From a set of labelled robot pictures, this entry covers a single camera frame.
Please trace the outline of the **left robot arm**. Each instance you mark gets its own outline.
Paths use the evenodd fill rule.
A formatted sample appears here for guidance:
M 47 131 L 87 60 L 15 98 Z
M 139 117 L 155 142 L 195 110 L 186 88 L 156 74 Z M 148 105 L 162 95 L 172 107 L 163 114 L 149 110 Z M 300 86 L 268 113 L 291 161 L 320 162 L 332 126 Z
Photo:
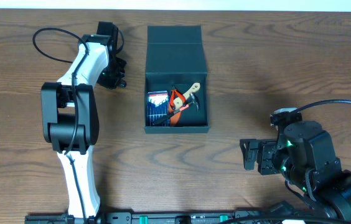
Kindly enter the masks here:
M 68 191 L 64 223 L 101 223 L 100 196 L 95 185 L 93 151 L 100 124 L 94 94 L 95 85 L 124 88 L 126 62 L 121 32 L 86 34 L 78 38 L 78 54 L 70 68 L 56 82 L 41 88 L 44 139 L 56 152 Z

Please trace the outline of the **small claw hammer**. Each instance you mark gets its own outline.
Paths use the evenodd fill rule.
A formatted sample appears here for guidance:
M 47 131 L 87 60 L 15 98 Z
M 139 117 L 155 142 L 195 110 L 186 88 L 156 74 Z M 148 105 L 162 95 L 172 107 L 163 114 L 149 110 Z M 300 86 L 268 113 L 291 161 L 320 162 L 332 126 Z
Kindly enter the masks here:
M 197 107 L 197 111 L 199 110 L 199 102 L 194 93 L 190 95 L 190 102 L 181 106 L 179 109 L 174 110 L 173 112 L 167 113 L 166 115 L 160 117 L 159 119 L 153 121 L 153 126 L 159 126 L 160 124 L 166 122 L 168 119 L 172 118 L 175 114 L 180 113 L 181 111 L 187 109 L 190 105 L 195 105 Z

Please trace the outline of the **orange scraper wooden handle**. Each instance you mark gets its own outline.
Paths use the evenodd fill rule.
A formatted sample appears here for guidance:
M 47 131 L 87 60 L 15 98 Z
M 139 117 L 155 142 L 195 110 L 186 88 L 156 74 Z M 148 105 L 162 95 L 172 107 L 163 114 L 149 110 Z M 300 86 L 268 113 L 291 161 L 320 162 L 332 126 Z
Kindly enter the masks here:
M 191 93 L 196 93 L 197 91 L 200 90 L 200 83 L 194 83 L 185 93 L 182 93 L 185 96 L 186 102 L 190 98 Z M 178 103 L 181 103 L 180 99 L 174 100 L 174 103 L 178 105 Z

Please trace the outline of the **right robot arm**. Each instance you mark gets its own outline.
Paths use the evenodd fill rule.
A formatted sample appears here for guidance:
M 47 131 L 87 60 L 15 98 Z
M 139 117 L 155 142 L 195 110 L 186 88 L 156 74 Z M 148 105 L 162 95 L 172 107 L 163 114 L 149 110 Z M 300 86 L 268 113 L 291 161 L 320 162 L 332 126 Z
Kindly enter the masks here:
M 278 126 L 277 139 L 241 139 L 243 166 L 281 174 L 318 215 L 351 222 L 351 171 L 343 170 L 330 134 L 316 121 Z

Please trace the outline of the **orange handled pliers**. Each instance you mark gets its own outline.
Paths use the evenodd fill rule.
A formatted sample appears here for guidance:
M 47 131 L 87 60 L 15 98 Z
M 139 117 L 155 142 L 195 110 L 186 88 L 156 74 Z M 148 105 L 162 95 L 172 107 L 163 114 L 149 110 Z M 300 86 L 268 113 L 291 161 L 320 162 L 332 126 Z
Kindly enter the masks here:
M 174 100 L 178 100 L 178 99 L 180 99 L 181 103 L 178 103 L 178 105 L 176 105 L 174 103 Z M 186 102 L 185 96 L 176 88 L 175 85 L 172 85 L 171 96 L 169 100 L 169 112 L 173 112 L 177 106 L 179 108 L 184 106 L 185 102 Z

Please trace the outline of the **blue precision screwdriver set case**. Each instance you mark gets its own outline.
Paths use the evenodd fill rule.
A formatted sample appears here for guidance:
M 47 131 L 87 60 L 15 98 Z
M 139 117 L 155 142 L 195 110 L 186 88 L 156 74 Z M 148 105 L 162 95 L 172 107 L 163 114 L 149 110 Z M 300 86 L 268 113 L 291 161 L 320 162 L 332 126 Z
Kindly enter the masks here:
M 153 122 L 169 113 L 169 92 L 151 91 L 147 93 L 147 126 L 154 126 Z

